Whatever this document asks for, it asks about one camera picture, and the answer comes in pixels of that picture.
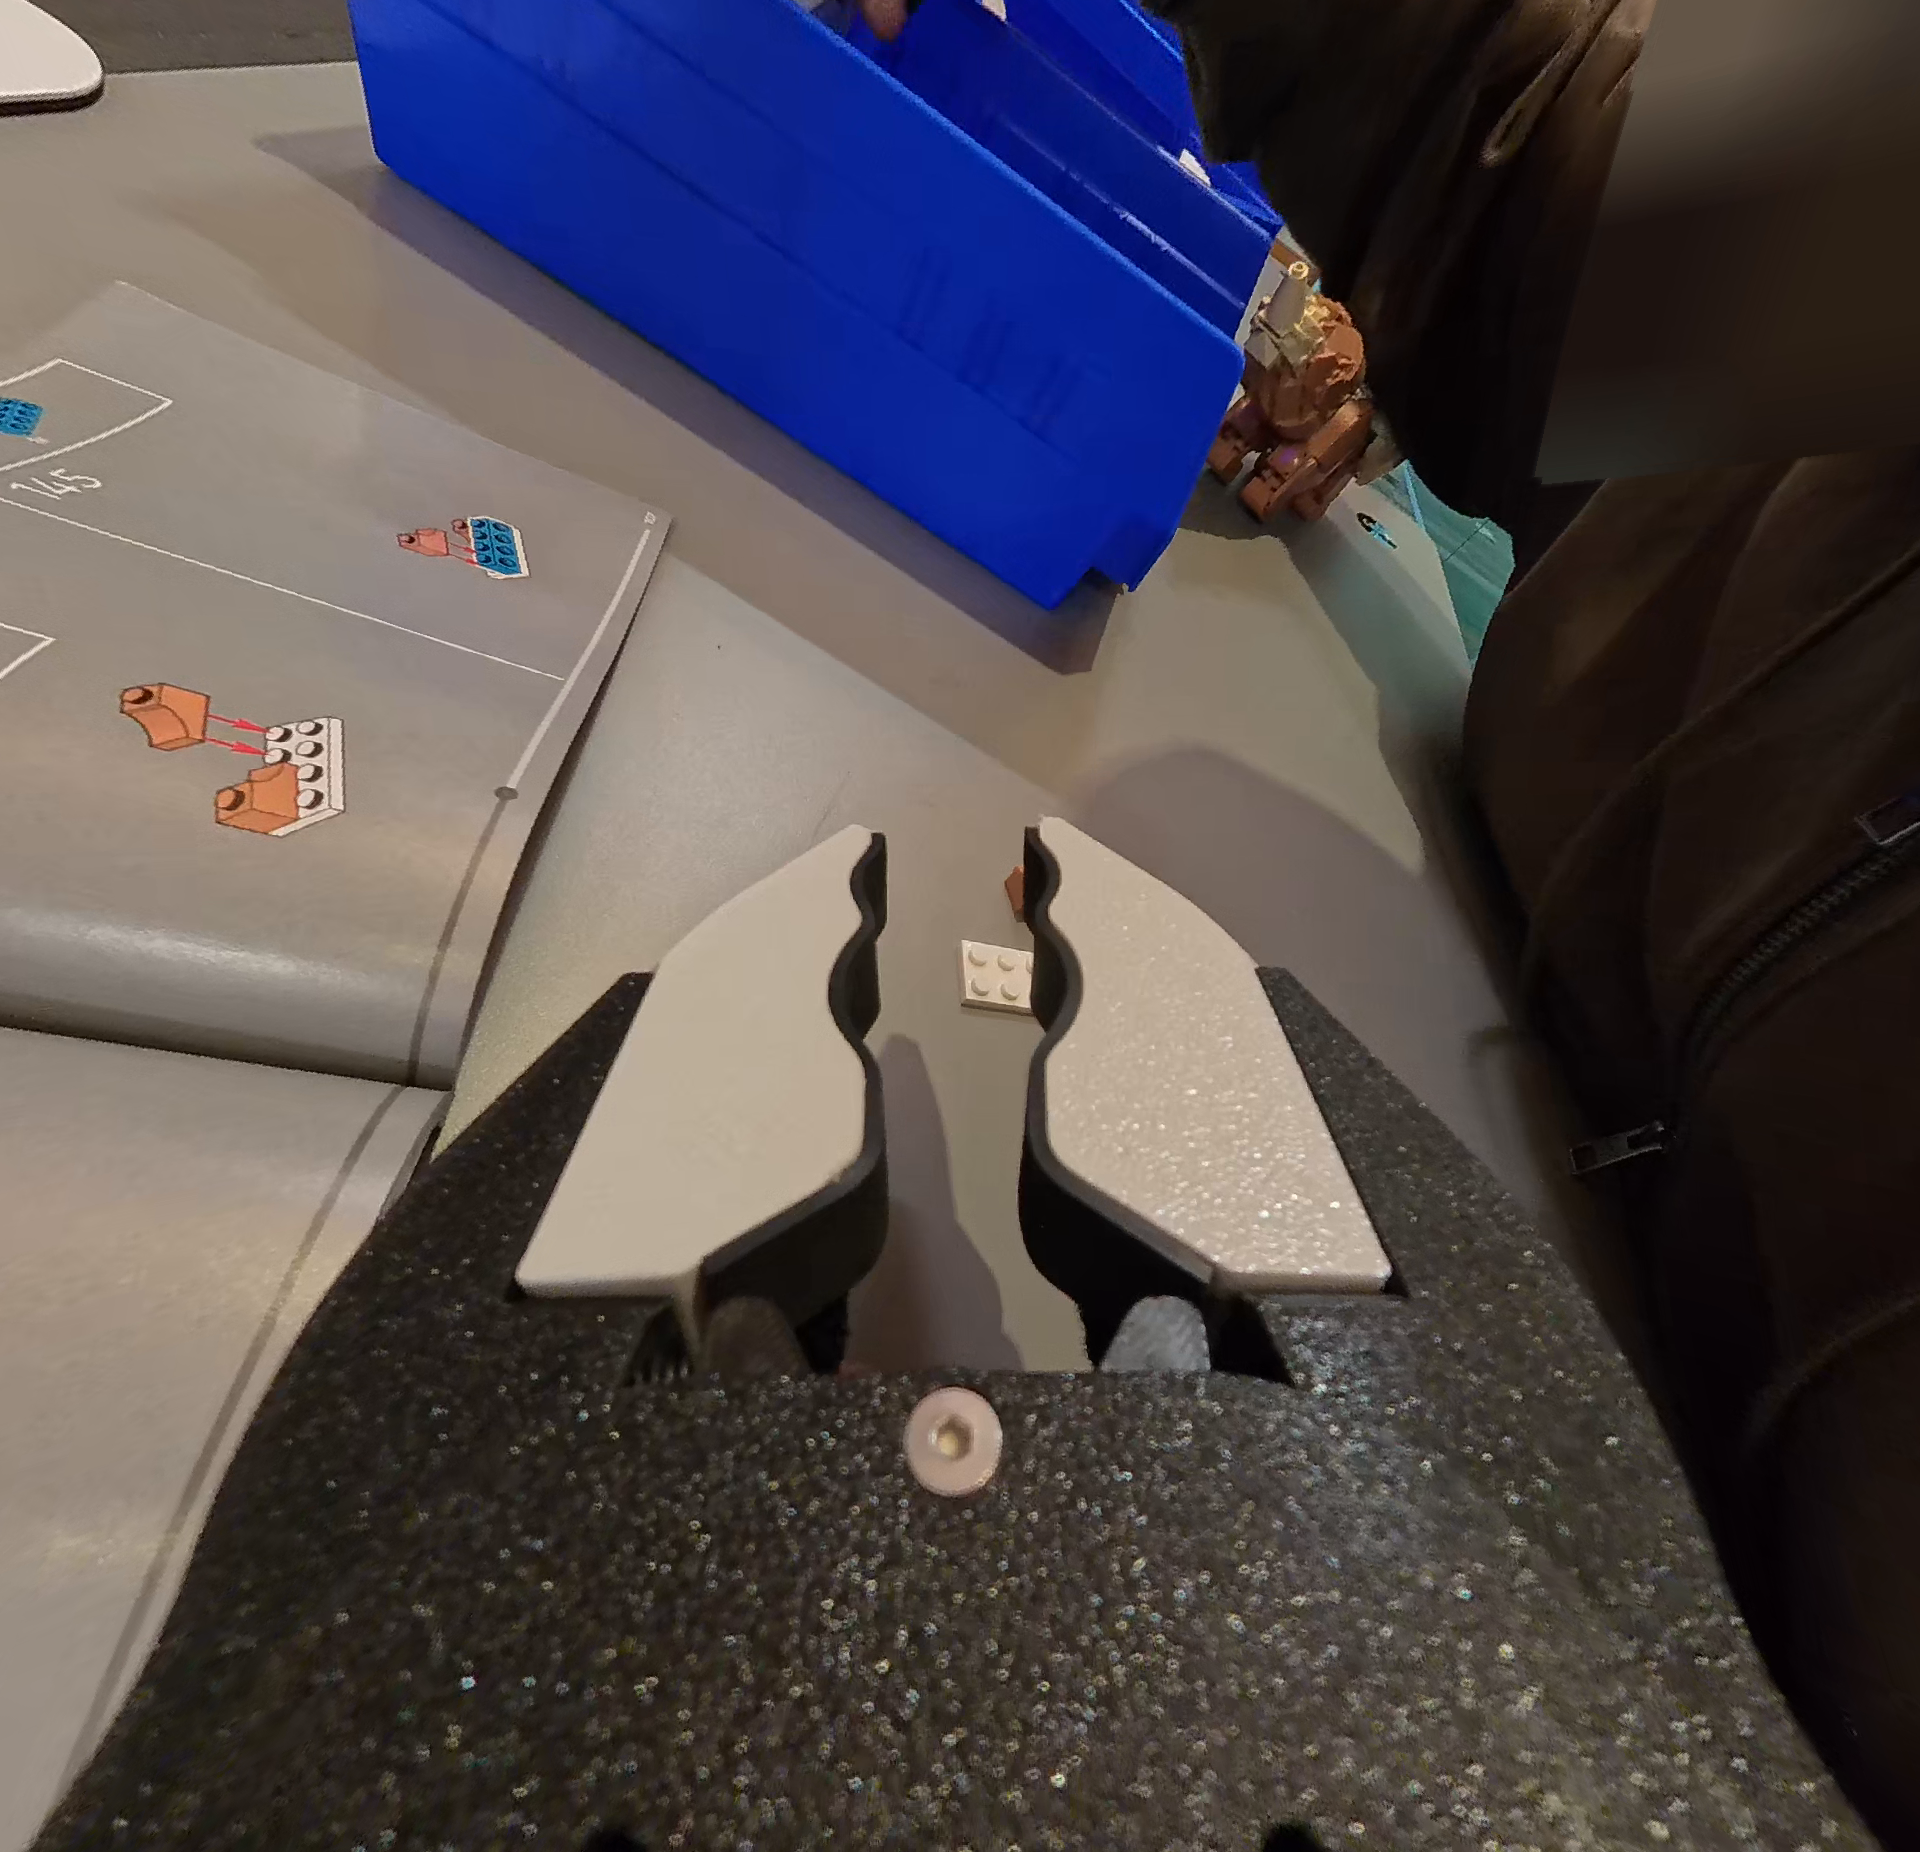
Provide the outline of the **blue plastic bin with bricks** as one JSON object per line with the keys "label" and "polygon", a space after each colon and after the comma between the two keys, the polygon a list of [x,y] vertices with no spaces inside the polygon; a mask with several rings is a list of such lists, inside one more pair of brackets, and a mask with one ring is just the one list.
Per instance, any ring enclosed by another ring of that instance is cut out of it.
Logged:
{"label": "blue plastic bin with bricks", "polygon": [[1236,339],[795,0],[347,0],[376,157],[1045,608],[1134,589]]}

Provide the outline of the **white stand base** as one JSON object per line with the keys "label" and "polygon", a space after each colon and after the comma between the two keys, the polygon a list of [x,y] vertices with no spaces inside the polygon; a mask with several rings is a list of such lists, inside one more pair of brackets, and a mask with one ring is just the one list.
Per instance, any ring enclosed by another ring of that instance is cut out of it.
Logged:
{"label": "white stand base", "polygon": [[30,0],[1,3],[1,115],[63,112],[98,100],[106,72],[96,51]]}

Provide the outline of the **person's right forearm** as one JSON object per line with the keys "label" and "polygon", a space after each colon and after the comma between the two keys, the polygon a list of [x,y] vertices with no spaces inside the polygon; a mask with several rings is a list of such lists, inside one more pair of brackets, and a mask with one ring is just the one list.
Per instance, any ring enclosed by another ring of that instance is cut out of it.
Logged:
{"label": "person's right forearm", "polygon": [[1658,0],[1142,0],[1360,330],[1422,481],[1527,564],[1594,497],[1539,450]]}

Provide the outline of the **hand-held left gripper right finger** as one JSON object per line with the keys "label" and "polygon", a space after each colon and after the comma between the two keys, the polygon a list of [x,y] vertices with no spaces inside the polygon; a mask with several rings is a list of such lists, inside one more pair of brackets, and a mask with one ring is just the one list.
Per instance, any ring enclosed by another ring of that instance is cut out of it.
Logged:
{"label": "hand-held left gripper right finger", "polygon": [[1215,1345],[1262,1298],[1378,1298],[1392,1260],[1260,967],[1198,904],[1073,822],[1022,840],[1041,1026],[1020,1238],[1088,1357],[1144,1301]]}

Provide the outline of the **grey desk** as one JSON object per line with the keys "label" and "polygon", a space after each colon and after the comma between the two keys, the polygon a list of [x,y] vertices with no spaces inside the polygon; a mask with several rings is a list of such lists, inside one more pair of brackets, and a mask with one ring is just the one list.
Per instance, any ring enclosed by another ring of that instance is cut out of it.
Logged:
{"label": "grey desk", "polygon": [[[376,168],[347,64],[116,74],[4,118],[4,354],[130,280],[675,513],[517,893],[444,1132],[614,975],[848,822],[893,854],[879,1367],[1065,1367],[1011,1212],[1022,1023],[964,1012],[1020,827],[1066,813],[1294,969],[1529,1169],[1436,801],[1466,648],[1414,523],[1195,497],[1139,592],[1041,613]],[[395,1083],[4,1034],[4,1848],[157,1638],[295,1324],[419,1156]]]}

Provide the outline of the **person's dark brown jacket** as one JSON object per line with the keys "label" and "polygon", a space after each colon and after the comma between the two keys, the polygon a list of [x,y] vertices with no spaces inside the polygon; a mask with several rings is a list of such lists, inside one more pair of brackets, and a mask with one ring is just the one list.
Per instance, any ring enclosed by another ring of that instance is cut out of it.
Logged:
{"label": "person's dark brown jacket", "polygon": [[1917,459],[1606,482],[1509,585],[1466,790],[1764,1655],[1915,1848]]}

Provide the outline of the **brown toy brick figure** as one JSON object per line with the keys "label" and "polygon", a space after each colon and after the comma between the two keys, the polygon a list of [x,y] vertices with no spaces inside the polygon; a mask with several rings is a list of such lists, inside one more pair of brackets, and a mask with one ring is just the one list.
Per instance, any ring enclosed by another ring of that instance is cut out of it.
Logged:
{"label": "brown toy brick figure", "polygon": [[1238,486],[1256,523],[1323,519],[1347,486],[1371,486],[1403,454],[1369,385],[1348,308],[1302,255],[1282,255],[1241,347],[1241,383],[1205,467]]}

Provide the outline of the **grey instruction booklet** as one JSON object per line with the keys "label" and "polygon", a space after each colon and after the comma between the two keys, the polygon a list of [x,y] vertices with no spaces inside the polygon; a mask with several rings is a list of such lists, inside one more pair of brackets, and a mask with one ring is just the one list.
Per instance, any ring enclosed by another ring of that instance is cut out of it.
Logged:
{"label": "grey instruction booklet", "polygon": [[4,1848],[448,1111],[670,521],[116,284],[4,361]]}

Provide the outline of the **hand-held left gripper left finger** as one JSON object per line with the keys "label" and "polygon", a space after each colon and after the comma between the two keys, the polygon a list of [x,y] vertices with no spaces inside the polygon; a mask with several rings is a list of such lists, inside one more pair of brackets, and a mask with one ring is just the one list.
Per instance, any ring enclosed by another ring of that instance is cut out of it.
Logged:
{"label": "hand-held left gripper left finger", "polygon": [[886,844],[841,827],[648,977],[516,1263],[533,1301],[656,1301],[690,1349],[738,1301],[845,1364],[887,1229],[876,939]]}

